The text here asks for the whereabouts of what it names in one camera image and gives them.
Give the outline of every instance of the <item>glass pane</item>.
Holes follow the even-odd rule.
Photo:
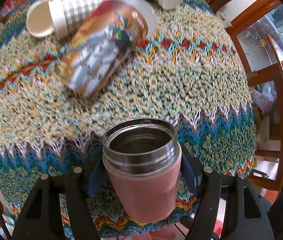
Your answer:
[[[276,63],[276,58],[266,38],[268,33],[283,51],[283,5],[261,17],[237,35],[245,52],[251,71]]]

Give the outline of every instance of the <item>colorful knitted tablecloth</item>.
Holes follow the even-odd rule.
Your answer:
[[[37,39],[25,30],[30,0],[13,11],[0,34],[0,189],[18,215],[43,172],[59,175],[89,162],[114,124],[138,117],[173,123],[193,156],[218,172],[248,173],[255,126],[244,72],[232,41],[204,0],[178,8],[153,4],[159,28],[142,41],[93,100],[56,78],[69,39]],[[144,233],[194,213],[198,200],[179,180],[174,211],[145,224],[124,211],[109,179],[87,200],[99,234]],[[66,201],[61,212],[71,229]]]

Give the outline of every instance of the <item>printed cartoon illustration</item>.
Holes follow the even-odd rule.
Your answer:
[[[110,68],[118,64],[131,48],[138,34],[137,29],[132,27],[127,30],[128,18],[122,18],[117,12],[114,12],[114,19],[114,22],[69,51],[81,51],[71,64],[71,68],[75,69],[70,80],[71,89],[86,86],[85,95],[94,92]]]

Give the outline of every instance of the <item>plastic bag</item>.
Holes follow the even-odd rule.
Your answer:
[[[269,113],[269,111],[271,111],[271,109],[273,108],[275,99],[277,98],[273,82],[265,83],[261,93],[257,91],[254,87],[249,88],[249,90],[251,92],[251,99],[262,111],[262,113]]]

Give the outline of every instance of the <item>striped paper cup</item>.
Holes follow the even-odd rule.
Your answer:
[[[83,21],[98,7],[102,0],[53,0],[49,1],[52,23],[58,39],[75,33]]]

